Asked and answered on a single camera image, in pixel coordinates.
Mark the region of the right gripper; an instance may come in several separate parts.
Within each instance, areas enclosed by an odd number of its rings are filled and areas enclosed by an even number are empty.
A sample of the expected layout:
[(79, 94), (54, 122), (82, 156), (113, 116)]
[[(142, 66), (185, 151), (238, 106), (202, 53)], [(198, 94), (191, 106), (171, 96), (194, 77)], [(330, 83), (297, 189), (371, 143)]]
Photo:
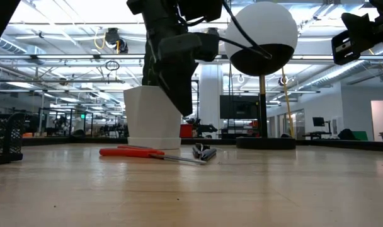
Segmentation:
[(369, 15), (358, 16), (343, 13), (341, 16), (348, 31), (350, 47), (353, 53), (361, 53), (383, 43), (383, 16), (370, 21)]

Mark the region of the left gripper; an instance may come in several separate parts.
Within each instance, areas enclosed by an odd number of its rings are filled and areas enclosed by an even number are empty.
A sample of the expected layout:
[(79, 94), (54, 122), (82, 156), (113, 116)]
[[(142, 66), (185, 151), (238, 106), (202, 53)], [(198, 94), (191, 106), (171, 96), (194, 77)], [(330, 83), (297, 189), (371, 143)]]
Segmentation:
[(146, 28), (145, 65), (153, 65), (157, 84), (176, 109), (192, 114), (192, 75), (198, 63), (211, 62), (219, 51), (217, 32), (190, 32), (189, 27), (222, 14), (221, 0), (128, 0)]

